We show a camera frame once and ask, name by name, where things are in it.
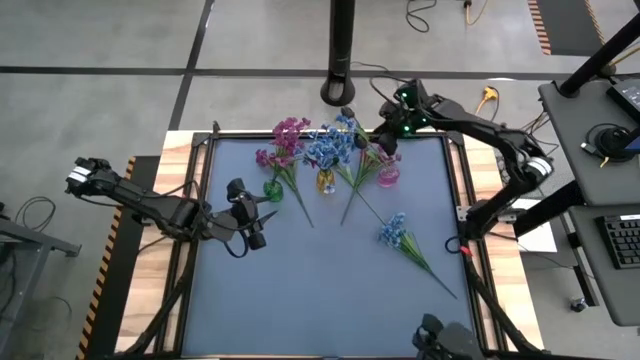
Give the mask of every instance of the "wooden platform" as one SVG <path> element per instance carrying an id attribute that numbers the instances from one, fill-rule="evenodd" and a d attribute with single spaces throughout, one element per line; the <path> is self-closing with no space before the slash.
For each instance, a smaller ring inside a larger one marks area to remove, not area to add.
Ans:
<path id="1" fill-rule="evenodd" d="M 191 139 L 194 132 L 200 131 L 170 131 L 167 133 L 154 191 L 159 193 L 167 192 L 184 183 Z M 493 149 L 468 137 L 465 137 L 465 145 L 476 197 L 478 199 L 490 198 L 502 187 Z M 457 174 L 456 180 L 458 188 L 461 189 L 460 198 L 463 203 L 468 203 L 467 194 L 464 192 L 465 184 L 461 175 L 457 149 L 454 146 L 451 149 Z M 200 178 L 201 169 L 202 157 L 196 166 L 195 179 Z M 498 225 L 493 231 L 513 236 L 513 230 L 510 226 Z M 140 246 L 144 246 L 160 236 L 157 229 L 148 228 L 143 233 Z M 543 348 L 517 243 L 495 236 L 487 236 L 485 241 L 500 305 L 524 336 L 535 346 Z M 171 246 L 171 241 L 163 241 L 146 249 L 138 257 L 116 351 L 125 350 L 133 344 L 160 308 Z M 167 331 L 167 339 L 170 340 L 166 342 L 167 350 L 173 344 L 172 339 L 174 337 L 174 322 L 177 317 L 177 310 L 178 305 L 174 307 L 170 318 L 170 326 Z M 484 304 L 482 313 L 489 344 L 495 347 L 491 317 Z"/>

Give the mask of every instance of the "black keyboard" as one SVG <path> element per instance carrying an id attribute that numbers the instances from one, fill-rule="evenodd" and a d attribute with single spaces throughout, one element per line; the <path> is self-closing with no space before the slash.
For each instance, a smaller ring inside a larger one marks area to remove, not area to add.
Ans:
<path id="1" fill-rule="evenodd" d="M 640 215 L 601 216 L 596 224 L 613 266 L 640 268 Z"/>

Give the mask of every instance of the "pink vase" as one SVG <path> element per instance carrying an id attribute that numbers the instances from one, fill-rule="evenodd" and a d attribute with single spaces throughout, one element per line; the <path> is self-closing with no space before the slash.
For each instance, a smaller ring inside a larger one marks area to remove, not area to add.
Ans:
<path id="1" fill-rule="evenodd" d="M 385 166 L 380 169 L 380 172 L 378 173 L 378 185 L 384 188 L 391 187 L 393 184 L 398 182 L 399 177 L 400 170 L 395 164 Z"/>

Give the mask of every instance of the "small vase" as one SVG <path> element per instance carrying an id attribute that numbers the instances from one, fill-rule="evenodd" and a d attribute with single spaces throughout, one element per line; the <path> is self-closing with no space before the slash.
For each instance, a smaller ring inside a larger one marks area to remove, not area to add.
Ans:
<path id="1" fill-rule="evenodd" d="M 284 196 L 282 191 L 282 184 L 277 180 L 268 180 L 262 185 L 262 191 L 264 195 L 269 198 L 271 202 L 280 202 Z"/>
<path id="2" fill-rule="evenodd" d="M 384 166 L 378 173 L 378 185 L 387 188 L 398 181 L 400 170 L 395 164 Z"/>
<path id="3" fill-rule="evenodd" d="M 336 191 L 336 177 L 333 175 L 333 170 L 320 169 L 316 176 L 316 187 L 322 194 L 333 194 Z"/>

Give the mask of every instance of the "gray concrete floor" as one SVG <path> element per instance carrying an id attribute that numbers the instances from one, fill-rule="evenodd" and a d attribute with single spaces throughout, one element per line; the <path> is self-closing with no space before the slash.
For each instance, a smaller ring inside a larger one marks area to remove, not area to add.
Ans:
<path id="1" fill-rule="evenodd" d="M 431 32 L 419 34 L 404 21 L 404 1 L 359 0 L 353 60 L 395 70 L 567 73 L 585 58 L 544 56 L 526 0 L 489 0 L 486 13 L 465 28 L 459 1 L 440 0 L 425 12 Z M 606 38 L 637 13 L 631 0 L 591 0 Z M 184 67 L 204 0 L 0 0 L 0 66 Z M 199 68 L 323 69 L 327 62 L 329 1 L 217 0 L 208 22 Z M 640 72 L 640 55 L 622 72 Z M 317 122 L 336 110 L 319 98 L 321 79 L 196 77 L 180 129 L 269 129 L 285 116 Z M 541 106 L 533 81 L 425 80 L 430 92 L 472 110 L 490 84 L 501 93 L 498 122 L 520 127 Z M 353 107 L 373 127 L 382 103 L 366 80 L 357 79 Z M 82 244 L 81 255 L 53 254 L 39 283 L 21 354 L 69 359 L 97 274 L 111 210 L 65 195 L 64 179 L 78 156 L 109 159 L 123 171 L 131 155 L 160 153 L 180 77 L 0 74 L 0 201 L 13 214 L 27 198 L 49 196 L 58 212 L 47 233 Z M 392 81 L 380 81 L 391 92 Z M 490 108 L 484 110 L 490 116 Z M 556 142 L 550 125 L 540 140 Z M 561 151 L 556 173 L 542 190 L 550 193 L 572 179 Z M 635 359 L 634 331 L 611 324 L 606 312 L 567 313 L 560 289 L 577 282 L 563 269 L 529 274 L 547 347 L 560 353 Z M 64 307 L 73 307 L 69 322 Z"/>

